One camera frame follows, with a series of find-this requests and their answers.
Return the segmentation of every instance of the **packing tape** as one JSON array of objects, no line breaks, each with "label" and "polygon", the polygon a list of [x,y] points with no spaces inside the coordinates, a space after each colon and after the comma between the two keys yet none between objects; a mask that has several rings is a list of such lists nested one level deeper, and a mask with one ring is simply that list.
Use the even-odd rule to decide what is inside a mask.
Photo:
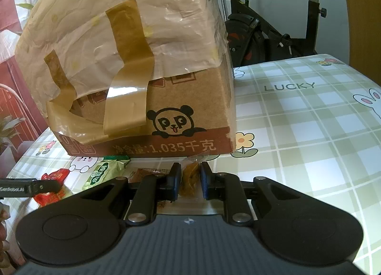
[{"label": "packing tape", "polygon": [[154,69],[154,55],[145,40],[136,0],[128,0],[106,11],[123,68],[115,75],[107,94],[104,123],[99,124],[72,114],[77,99],[57,53],[44,61],[60,94],[46,103],[52,131],[69,136],[81,144],[96,144],[128,136],[146,122],[147,87]]}]

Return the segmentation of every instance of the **red snack package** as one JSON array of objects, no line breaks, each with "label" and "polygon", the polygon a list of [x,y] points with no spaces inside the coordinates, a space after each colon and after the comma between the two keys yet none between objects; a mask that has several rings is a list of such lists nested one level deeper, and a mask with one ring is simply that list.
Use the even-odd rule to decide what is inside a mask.
[{"label": "red snack package", "polygon": [[[41,180],[46,179],[54,179],[57,180],[61,185],[64,184],[64,181],[66,177],[69,175],[70,171],[67,168],[60,168],[58,171],[55,171],[53,173],[43,174],[41,176]],[[40,193],[34,196],[34,200],[41,206],[46,206],[51,203],[58,202],[59,200],[62,200],[64,196],[66,195],[66,190],[64,187],[61,188],[61,190],[58,193],[49,192],[49,193]]]}]

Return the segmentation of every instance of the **metal screw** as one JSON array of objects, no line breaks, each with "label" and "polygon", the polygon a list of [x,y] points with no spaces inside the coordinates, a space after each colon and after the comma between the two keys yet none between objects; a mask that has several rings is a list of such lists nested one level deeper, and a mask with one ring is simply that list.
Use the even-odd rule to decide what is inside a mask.
[{"label": "metal screw", "polygon": [[128,220],[131,222],[142,222],[147,219],[147,216],[141,212],[134,212],[128,216]]},{"label": "metal screw", "polygon": [[235,222],[247,222],[251,219],[251,216],[244,212],[238,212],[232,218]]}]

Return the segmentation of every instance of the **cartoon flower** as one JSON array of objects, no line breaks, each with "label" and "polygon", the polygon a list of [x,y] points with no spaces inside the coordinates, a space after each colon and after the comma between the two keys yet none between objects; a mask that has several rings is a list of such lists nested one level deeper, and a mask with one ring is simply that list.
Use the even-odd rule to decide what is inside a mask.
[{"label": "cartoon flower", "polygon": [[254,156],[258,149],[252,148],[247,149],[245,151],[245,148],[251,148],[254,146],[253,143],[254,140],[254,134],[252,133],[246,133],[243,134],[242,132],[236,133],[236,151],[233,152],[231,155],[235,158],[248,158]]},{"label": "cartoon flower", "polygon": [[338,59],[333,59],[333,58],[325,58],[325,62],[332,62],[334,64],[344,64],[340,62]]},{"label": "cartoon flower", "polygon": [[327,62],[327,61],[317,61],[316,62],[317,64],[320,64],[322,66],[330,66],[332,65],[331,63]]},{"label": "cartoon flower", "polygon": [[44,150],[46,149],[46,146],[43,145],[39,148],[39,151],[36,153],[36,156],[39,156]]},{"label": "cartoon flower", "polygon": [[244,148],[251,148],[254,146],[254,143],[252,140],[254,139],[254,134],[252,133],[247,133],[243,134],[241,132],[236,133],[236,150],[241,149],[242,147]]}]

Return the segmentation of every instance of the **tablecloth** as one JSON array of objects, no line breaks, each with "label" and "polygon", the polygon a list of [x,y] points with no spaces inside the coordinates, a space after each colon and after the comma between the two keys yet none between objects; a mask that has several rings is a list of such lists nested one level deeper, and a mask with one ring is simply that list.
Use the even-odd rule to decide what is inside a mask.
[{"label": "tablecloth", "polygon": [[[354,215],[364,229],[355,264],[368,274],[381,270],[381,89],[329,55],[268,62],[234,70],[237,149],[208,157],[214,172],[241,180],[266,176]],[[37,178],[59,168],[76,168],[65,185],[77,193],[102,158],[67,155],[47,129],[9,177]],[[137,168],[170,169],[182,158],[132,159]],[[82,165],[88,166],[81,173]],[[8,240],[16,252],[14,229],[36,209],[33,199],[5,199],[10,205]],[[222,203],[180,199],[161,211],[213,214]]]}]

